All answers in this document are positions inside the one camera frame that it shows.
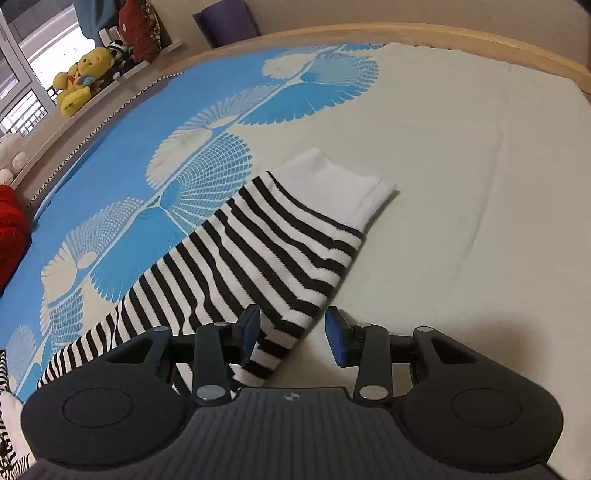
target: blue bed sheet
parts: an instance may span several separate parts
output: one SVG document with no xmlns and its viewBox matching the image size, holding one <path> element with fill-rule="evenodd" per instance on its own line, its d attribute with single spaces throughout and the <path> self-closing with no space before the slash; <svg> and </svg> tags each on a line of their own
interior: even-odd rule
<svg viewBox="0 0 591 480">
<path fill-rule="evenodd" d="M 26 400 L 56 351 L 102 320 L 146 269 L 247 181 L 249 147 L 230 125 L 289 122 L 359 96 L 377 78 L 376 62 L 364 56 L 376 48 L 308 47 L 212 61 L 105 129 L 38 218 L 31 248 L 0 299 L 12 390 Z M 272 59 L 279 61 L 266 63 Z"/>
</svg>

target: white bed sheet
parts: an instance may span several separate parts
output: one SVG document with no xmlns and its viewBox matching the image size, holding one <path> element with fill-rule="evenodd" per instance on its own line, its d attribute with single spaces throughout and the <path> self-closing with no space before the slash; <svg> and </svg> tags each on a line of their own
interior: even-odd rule
<svg viewBox="0 0 591 480">
<path fill-rule="evenodd" d="M 260 142 L 236 133 L 261 168 L 318 147 L 396 182 L 332 303 L 392 333 L 434 326 L 546 387 L 564 413 L 550 463 L 588 480 L 591 106 L 569 80 L 458 51 L 372 55 L 379 78 L 347 115 L 269 125 Z M 321 320 L 270 384 L 352 388 L 355 375 Z"/>
</svg>

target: panda plush toy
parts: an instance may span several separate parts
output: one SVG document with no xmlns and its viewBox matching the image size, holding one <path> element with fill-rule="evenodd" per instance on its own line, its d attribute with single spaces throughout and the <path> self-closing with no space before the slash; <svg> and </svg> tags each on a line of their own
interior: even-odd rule
<svg viewBox="0 0 591 480">
<path fill-rule="evenodd" d="M 137 65 L 137 62 L 132 57 L 133 47 L 125 44 L 122 40 L 113 40 L 106 48 L 111 51 L 111 55 L 113 55 L 115 60 L 115 64 L 112 67 L 113 80 L 118 79 Z"/>
</svg>

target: metal screw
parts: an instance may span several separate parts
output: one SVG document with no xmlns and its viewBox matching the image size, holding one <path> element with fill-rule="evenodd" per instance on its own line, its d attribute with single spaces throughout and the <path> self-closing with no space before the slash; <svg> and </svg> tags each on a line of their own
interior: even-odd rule
<svg viewBox="0 0 591 480">
<path fill-rule="evenodd" d="M 197 396 L 201 400 L 217 400 L 226 394 L 226 390 L 219 385 L 204 385 L 197 389 Z"/>
<path fill-rule="evenodd" d="M 359 395 L 366 400 L 381 400 L 388 396 L 388 390 L 379 385 L 367 385 L 359 390 Z"/>
</svg>

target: yellow teddy bear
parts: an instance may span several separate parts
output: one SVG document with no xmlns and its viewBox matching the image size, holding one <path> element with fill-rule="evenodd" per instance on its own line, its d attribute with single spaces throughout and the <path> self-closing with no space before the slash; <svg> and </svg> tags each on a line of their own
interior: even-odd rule
<svg viewBox="0 0 591 480">
<path fill-rule="evenodd" d="M 111 50 L 97 47 L 72 65 L 67 73 L 60 72 L 53 80 L 53 88 L 63 90 L 57 95 L 57 104 L 66 118 L 85 106 L 100 91 L 101 77 L 115 64 Z"/>
</svg>

